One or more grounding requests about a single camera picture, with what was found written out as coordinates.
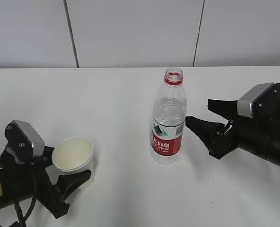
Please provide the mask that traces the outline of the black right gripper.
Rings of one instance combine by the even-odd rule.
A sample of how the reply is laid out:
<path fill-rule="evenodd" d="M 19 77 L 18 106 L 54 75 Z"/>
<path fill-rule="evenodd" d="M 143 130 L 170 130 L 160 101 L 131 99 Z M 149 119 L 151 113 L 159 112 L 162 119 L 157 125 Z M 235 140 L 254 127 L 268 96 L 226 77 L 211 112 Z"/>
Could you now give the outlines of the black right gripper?
<path fill-rule="evenodd" d="M 227 125 L 193 116 L 185 118 L 185 125 L 203 142 L 211 156 L 220 159 L 236 148 L 263 159 L 280 155 L 280 147 L 273 144 L 280 136 L 280 83 L 274 83 L 258 99 L 253 118 L 238 115 L 237 100 L 208 99 L 207 109 L 228 120 Z"/>

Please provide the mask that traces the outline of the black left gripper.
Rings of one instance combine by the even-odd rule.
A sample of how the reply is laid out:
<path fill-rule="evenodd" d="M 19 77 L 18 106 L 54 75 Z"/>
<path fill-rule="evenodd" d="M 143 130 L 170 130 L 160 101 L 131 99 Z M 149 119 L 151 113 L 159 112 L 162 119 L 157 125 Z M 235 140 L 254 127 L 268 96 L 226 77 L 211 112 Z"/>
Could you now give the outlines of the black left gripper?
<path fill-rule="evenodd" d="M 32 157 L 30 143 L 15 125 L 6 127 L 5 138 L 7 144 L 0 156 L 0 209 L 31 198 L 25 218 L 30 216 L 36 201 L 55 218 L 66 215 L 70 206 L 64 199 L 87 182 L 92 172 L 85 170 L 59 175 L 57 183 L 53 185 L 46 168 L 53 164 L 54 147 L 45 146 L 42 156 Z"/>

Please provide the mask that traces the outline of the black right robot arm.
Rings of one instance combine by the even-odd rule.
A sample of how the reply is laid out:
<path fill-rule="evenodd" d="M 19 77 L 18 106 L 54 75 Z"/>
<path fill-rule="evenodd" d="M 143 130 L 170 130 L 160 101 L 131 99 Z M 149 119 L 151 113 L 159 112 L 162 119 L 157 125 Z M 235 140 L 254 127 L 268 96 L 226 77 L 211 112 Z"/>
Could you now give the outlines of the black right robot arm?
<path fill-rule="evenodd" d="M 280 166 L 280 83 L 258 84 L 239 100 L 209 99 L 209 111 L 228 122 L 209 122 L 193 116 L 185 125 L 222 159 L 237 148 Z"/>

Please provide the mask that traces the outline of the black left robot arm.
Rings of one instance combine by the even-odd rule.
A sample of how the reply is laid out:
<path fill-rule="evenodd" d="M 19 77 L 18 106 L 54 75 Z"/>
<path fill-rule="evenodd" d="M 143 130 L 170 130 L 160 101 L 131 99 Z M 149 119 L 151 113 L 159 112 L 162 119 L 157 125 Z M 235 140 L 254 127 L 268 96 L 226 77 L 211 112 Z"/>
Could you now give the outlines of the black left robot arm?
<path fill-rule="evenodd" d="M 13 120 L 5 129 L 7 144 L 0 156 L 0 209 L 31 198 L 31 206 L 19 218 L 27 220 L 36 201 L 55 218 L 68 213 L 68 196 L 91 177 L 90 170 L 60 175 L 52 184 L 46 168 L 51 166 L 53 147 L 47 147 L 27 122 Z"/>

